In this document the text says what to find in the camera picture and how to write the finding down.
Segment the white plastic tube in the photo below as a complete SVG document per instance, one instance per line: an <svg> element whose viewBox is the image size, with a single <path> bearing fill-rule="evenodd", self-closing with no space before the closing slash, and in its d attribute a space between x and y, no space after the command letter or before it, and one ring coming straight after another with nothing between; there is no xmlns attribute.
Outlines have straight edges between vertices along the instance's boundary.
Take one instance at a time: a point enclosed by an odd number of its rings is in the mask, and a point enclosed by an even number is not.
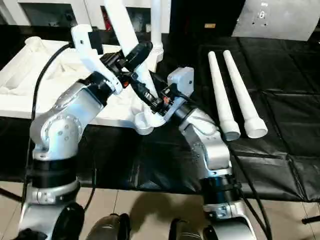
<svg viewBox="0 0 320 240"><path fill-rule="evenodd" d="M237 140L240 137L241 133L231 111L216 54L211 51L208 54L208 58L220 126L227 141Z"/></svg>
<svg viewBox="0 0 320 240"><path fill-rule="evenodd" d="M157 63L164 58L164 46L162 43L162 1L151 1L151 42L153 44L152 52L148 59L148 68L150 71L156 72Z"/></svg>
<svg viewBox="0 0 320 240"><path fill-rule="evenodd" d="M111 21L116 38L122 48L123 54L126 56L139 43L127 9L125 8L122 0L104 0L104 6ZM146 85L153 96L158 97L146 63L142 63L135 72L138 74L138 80ZM143 106L144 117L150 127L159 127L165 123L164 118L158 113L153 114L146 104Z"/></svg>
<svg viewBox="0 0 320 240"><path fill-rule="evenodd" d="M230 51L224 51L223 56L244 118L246 134L252 139L261 138L268 133L267 126L257 113Z"/></svg>
<svg viewBox="0 0 320 240"><path fill-rule="evenodd" d="M161 0L151 1L151 42L153 47L162 48L161 39Z"/></svg>

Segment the gray floor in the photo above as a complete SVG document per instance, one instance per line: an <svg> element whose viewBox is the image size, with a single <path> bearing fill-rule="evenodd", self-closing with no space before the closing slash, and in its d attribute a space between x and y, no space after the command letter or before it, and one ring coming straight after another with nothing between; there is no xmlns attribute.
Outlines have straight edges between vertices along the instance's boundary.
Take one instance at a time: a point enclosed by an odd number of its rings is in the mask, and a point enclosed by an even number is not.
<svg viewBox="0 0 320 240"><path fill-rule="evenodd" d="M1 182L0 187L21 194L20 183ZM77 202L84 205L91 189L81 188ZM263 201L269 216L274 240L320 240L320 222L303 225L305 216L320 215L317 203ZM20 204L0 197L0 239L16 237L20 217ZM202 199L194 195L152 193L97 189L86 213L80 236L84 240L95 222L110 213L128 213L132 221L133 240L167 240L170 223L180 217L201 230L206 226L202 214ZM253 216L249 214L258 240L264 240Z"/></svg>

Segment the black tarp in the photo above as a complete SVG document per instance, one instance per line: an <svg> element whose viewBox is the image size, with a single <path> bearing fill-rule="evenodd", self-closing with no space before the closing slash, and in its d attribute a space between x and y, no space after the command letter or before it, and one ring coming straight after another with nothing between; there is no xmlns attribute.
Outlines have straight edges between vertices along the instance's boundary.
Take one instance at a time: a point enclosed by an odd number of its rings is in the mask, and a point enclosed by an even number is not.
<svg viewBox="0 0 320 240"><path fill-rule="evenodd" d="M64 33L43 31L16 33L15 44L1 44L2 65L23 46L29 36L70 39ZM104 39L114 43L114 37ZM308 42L257 38L207 37L195 40L169 35L164 38L164 60L158 73L167 76L177 67L195 69L195 92L209 114L217 117L208 52L215 51L235 119L242 132L232 142L263 199L320 200L320 45ZM233 92L223 51L230 50L261 118L267 136L245 136L243 118ZM0 119L0 179L21 181L28 142L27 119ZM91 184L93 159L97 162L100 188L135 189L171 193L198 193L199 184L188 144L168 123L148 136L132 129L89 125L79 145L77 172ZM245 192L250 191L233 163Z"/></svg>

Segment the white cabinet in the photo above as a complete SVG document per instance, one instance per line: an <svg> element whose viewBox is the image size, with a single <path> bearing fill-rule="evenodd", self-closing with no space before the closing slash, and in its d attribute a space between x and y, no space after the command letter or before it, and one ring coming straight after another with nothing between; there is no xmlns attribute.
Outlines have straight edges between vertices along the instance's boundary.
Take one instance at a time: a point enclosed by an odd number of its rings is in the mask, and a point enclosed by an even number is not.
<svg viewBox="0 0 320 240"><path fill-rule="evenodd" d="M144 21L147 19L150 21L150 9L152 0L122 0L123 4L127 7L130 17L135 18L132 21L139 21L140 16L143 16ZM89 14L91 25L105 30L107 23L107 16L104 10L104 0L85 0L85 5ZM162 33L169 33L170 30L170 15L171 15L171 0L161 1L161 31Z"/></svg>
<svg viewBox="0 0 320 240"><path fill-rule="evenodd" d="M84 0L3 0L17 25L90 24Z"/></svg>

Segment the white cap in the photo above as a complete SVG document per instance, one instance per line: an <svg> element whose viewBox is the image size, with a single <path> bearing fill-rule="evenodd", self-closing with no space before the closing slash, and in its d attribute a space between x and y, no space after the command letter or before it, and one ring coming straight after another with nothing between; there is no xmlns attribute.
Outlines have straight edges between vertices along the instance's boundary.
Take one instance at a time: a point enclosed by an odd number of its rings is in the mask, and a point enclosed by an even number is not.
<svg viewBox="0 0 320 240"><path fill-rule="evenodd" d="M134 116L134 126L136 132L140 135L148 135L154 130L154 128L147 123L143 112L139 112Z"/></svg>
<svg viewBox="0 0 320 240"><path fill-rule="evenodd" d="M227 141L234 141L240 138L241 133L240 133L239 125L236 121L234 120L221 121L220 127Z"/></svg>
<svg viewBox="0 0 320 240"><path fill-rule="evenodd" d="M251 118L244 122L247 136L251 139L262 138L268 133L265 122L260 117Z"/></svg>

